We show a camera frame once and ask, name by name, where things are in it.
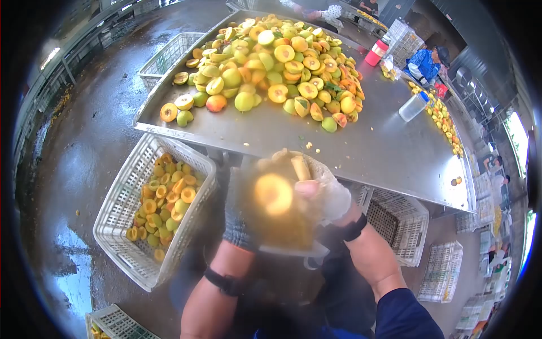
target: stainless steel table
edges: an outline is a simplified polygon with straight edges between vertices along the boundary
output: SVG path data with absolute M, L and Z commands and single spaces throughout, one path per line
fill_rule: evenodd
M 257 12 L 236 12 L 196 45 L 215 36 L 218 28 L 227 22 L 257 15 Z M 475 212 L 475 208 L 469 207 L 467 186 L 450 184 L 452 179 L 465 178 L 465 173 L 470 172 L 466 159 L 453 155 L 446 137 L 424 112 L 406 123 L 397 110 L 410 98 L 409 86 L 402 80 L 392 82 L 383 77 L 379 67 L 363 61 L 363 55 L 357 51 L 359 45 L 341 39 L 344 53 L 356 59 L 356 70 L 363 74 L 361 85 L 366 100 L 359 120 L 335 133 L 326 132 L 310 116 L 291 116 L 281 104 L 270 100 L 246 113 L 237 111 L 232 99 L 220 113 L 194 107 L 191 110 L 194 121 L 185 128 L 175 122 L 161 121 L 159 110 L 163 104 L 173 102 L 181 94 L 196 92 L 195 87 L 171 85 L 175 73 L 187 70 L 184 64 L 188 56 L 172 67 L 151 91 L 136 114 L 134 127 L 255 157 L 269 157 L 282 148 L 299 150 L 328 165 L 340 178 Z M 313 144 L 310 150 L 305 148 L 308 142 Z

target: white plastic crate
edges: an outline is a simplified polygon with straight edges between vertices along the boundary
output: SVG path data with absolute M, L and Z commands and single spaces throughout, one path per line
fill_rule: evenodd
M 205 33 L 179 33 L 161 50 L 147 61 L 138 76 L 143 80 L 147 92 L 150 92 L 167 70 L 176 66 L 177 61 L 192 50 L 192 45 L 198 42 Z
M 474 232 L 480 227 L 480 217 L 477 214 L 469 212 L 459 212 L 455 214 L 455 232 L 468 233 Z
M 457 241 L 431 245 L 418 300 L 435 303 L 451 302 L 462 259 L 463 246 Z
M 145 240 L 129 241 L 126 230 L 133 225 L 134 213 L 140 207 L 141 188 L 152 175 L 155 160 L 166 152 L 176 161 L 184 161 L 207 177 L 160 264 L 153 258 L 154 248 Z M 206 207 L 216 189 L 216 166 L 211 159 L 179 141 L 145 134 L 126 159 L 107 193 L 94 223 L 94 238 L 126 275 L 142 289 L 151 292 L 170 277 L 195 229 L 205 223 L 208 215 Z
M 487 172 L 473 178 L 476 200 L 487 198 L 492 194 L 491 180 Z
M 111 339 L 160 339 L 130 318 L 116 304 L 85 314 L 88 339 L 94 339 L 91 332 L 92 323 L 98 325 Z
M 418 200 L 375 188 L 367 219 L 388 241 L 401 265 L 415 267 L 420 264 L 429 211 Z

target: plastic bottle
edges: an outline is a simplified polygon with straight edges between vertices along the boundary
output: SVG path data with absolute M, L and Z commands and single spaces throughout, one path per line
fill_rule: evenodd
M 399 115 L 403 120 L 409 122 L 425 109 L 428 102 L 429 97 L 424 92 L 415 94 L 399 108 Z

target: red thermos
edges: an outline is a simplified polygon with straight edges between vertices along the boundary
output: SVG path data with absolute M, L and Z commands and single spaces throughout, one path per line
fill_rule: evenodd
M 390 48 L 390 45 L 386 42 L 385 38 L 378 39 L 373 48 L 371 48 L 365 57 L 365 62 L 371 66 L 376 66 L 388 48 Z

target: work glove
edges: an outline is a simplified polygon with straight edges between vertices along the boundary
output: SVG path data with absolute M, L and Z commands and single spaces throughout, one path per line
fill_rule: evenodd
M 224 207 L 225 213 L 225 228 L 222 239 L 231 243 L 234 246 L 244 250 L 256 252 L 258 246 L 254 236 L 245 224 L 242 212 L 237 205 L 237 188 L 241 170 L 237 167 L 230 169 L 230 182 L 228 185 L 228 196 Z
M 271 161 L 280 162 L 284 157 L 295 156 L 303 157 L 312 178 L 312 180 L 295 183 L 295 191 L 317 202 L 321 206 L 324 219 L 333 221 L 341 218 L 351 206 L 352 195 L 337 181 L 326 165 L 301 152 L 288 151 L 285 148 L 273 154 Z

